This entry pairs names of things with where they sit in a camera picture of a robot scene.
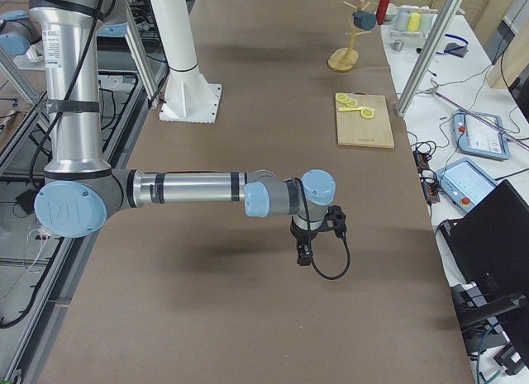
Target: blue and white device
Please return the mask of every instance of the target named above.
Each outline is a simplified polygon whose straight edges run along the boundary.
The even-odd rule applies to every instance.
[[[478,112],[474,112],[474,114],[503,128],[500,116]],[[454,114],[454,133],[463,153],[501,161],[511,158],[505,135],[500,135],[494,129],[461,110]]]
[[[460,159],[437,171],[439,184],[446,195],[465,213],[469,213],[497,185],[471,159]]]

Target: label on robot arm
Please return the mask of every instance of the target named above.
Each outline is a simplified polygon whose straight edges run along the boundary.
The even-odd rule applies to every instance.
[[[44,66],[46,68],[62,68],[62,46],[60,31],[42,31],[44,46]]]

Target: wooden round base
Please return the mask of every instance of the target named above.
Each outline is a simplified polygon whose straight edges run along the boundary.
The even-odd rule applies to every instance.
[[[340,48],[336,50],[334,54],[331,55],[327,64],[335,72],[348,72],[353,69],[356,61],[358,60],[358,52],[351,50],[347,52],[347,48]]]

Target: table surface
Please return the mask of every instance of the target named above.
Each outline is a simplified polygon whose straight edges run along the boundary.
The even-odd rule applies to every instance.
[[[424,41],[405,38],[403,50],[401,52],[395,52],[391,49],[391,43],[400,37],[391,36],[390,30],[391,26],[382,26],[381,36],[384,42],[384,50],[391,67],[395,90],[401,92],[419,56],[416,48],[422,47]],[[466,80],[468,77],[490,67],[490,59],[463,16],[455,17],[448,32],[464,37],[469,42],[469,52],[463,59],[453,55],[436,55],[429,69],[437,75],[435,80],[439,84]],[[444,47],[451,41],[452,39],[445,38],[440,46]],[[507,129],[516,130],[516,126],[512,123],[512,121],[515,121],[520,128],[520,132],[515,136],[518,138],[529,136],[529,124],[517,108],[517,104],[514,102],[508,90],[492,89],[486,82],[484,83],[487,71],[465,83],[454,83],[440,87],[439,92],[465,108],[471,108],[474,104],[472,110],[501,116],[503,126]],[[422,80],[419,90],[430,88],[432,86],[431,79],[432,75],[428,73]],[[448,120],[455,110],[454,107],[442,101],[439,97],[418,94],[415,96],[412,105],[404,117],[408,130],[415,134],[420,141],[434,140],[439,146],[446,146],[438,149],[433,154],[430,162],[432,169],[439,170],[444,168],[447,159],[449,159],[448,164],[451,164],[464,157],[471,158],[493,178],[499,178],[529,167],[529,152],[516,145],[512,145],[512,143],[509,143],[512,156],[509,160],[503,162],[469,156],[456,151],[456,139],[451,128],[451,122],[442,126],[448,139],[439,129],[439,125],[443,121]],[[410,135],[410,143],[415,142],[415,137]],[[529,187],[527,186],[529,184],[529,172],[509,178],[509,181],[524,199],[529,201]],[[465,215],[463,211],[451,202],[447,195],[442,193],[440,198],[441,203],[435,204],[432,209],[431,223],[434,227],[437,227],[445,219],[457,219]],[[443,258],[446,277],[450,285],[454,286],[458,283],[465,284],[465,280],[457,268],[455,260],[441,234],[437,236],[437,243],[441,257]],[[491,377],[498,370],[498,365],[493,361],[492,356],[499,349],[501,347],[491,348],[482,358],[483,363],[480,363],[482,367],[480,370],[486,377]],[[502,375],[495,382],[498,384],[527,383],[529,382],[529,370],[525,368],[514,377]]]
[[[296,265],[288,217],[240,204],[146,206],[99,235],[43,383],[473,382],[422,200],[406,128],[395,149],[338,146],[335,92],[396,102],[378,31],[334,73],[347,44],[343,0],[197,0],[201,71],[223,84],[214,126],[152,112],[131,168],[243,170],[280,178],[323,168],[348,215],[353,263],[337,282]],[[338,239],[315,259],[343,267]]]

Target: light blue joint cap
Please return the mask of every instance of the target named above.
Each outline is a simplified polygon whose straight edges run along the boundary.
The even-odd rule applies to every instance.
[[[12,56],[24,55],[30,49],[29,40],[14,33],[0,35],[0,45]]]
[[[128,22],[115,25],[105,25],[99,32],[98,37],[125,37]]]
[[[301,181],[310,202],[320,206],[331,205],[336,193],[336,182],[329,173],[312,169],[302,176]]]
[[[12,11],[6,11],[2,14],[2,19],[6,21],[18,21],[20,19],[29,19],[30,16],[27,15],[22,10],[12,10]]]
[[[245,185],[245,210],[250,217],[266,217],[270,213],[270,196],[261,182]]]
[[[35,213],[45,228],[67,238],[91,234],[107,219],[107,208],[98,194],[68,181],[46,184],[36,196]]]

